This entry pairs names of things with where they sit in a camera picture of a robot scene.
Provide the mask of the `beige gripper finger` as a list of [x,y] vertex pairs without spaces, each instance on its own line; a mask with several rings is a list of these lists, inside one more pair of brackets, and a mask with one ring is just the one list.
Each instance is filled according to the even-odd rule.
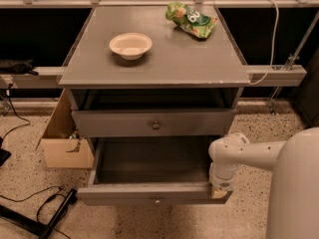
[[227,191],[225,189],[216,188],[216,187],[212,188],[211,196],[213,199],[221,199],[225,197],[226,194],[227,194]]

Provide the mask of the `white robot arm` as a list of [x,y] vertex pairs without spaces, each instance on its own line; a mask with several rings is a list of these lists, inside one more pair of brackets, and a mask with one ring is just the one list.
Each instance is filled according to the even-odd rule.
[[272,172],[266,239],[319,239],[319,128],[304,129],[286,141],[251,143],[229,134],[208,148],[210,183],[231,188],[240,165]]

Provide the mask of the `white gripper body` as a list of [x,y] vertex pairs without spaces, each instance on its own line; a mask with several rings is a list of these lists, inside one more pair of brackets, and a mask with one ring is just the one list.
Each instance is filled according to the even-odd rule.
[[209,182],[214,189],[232,191],[235,166],[213,162],[209,168]]

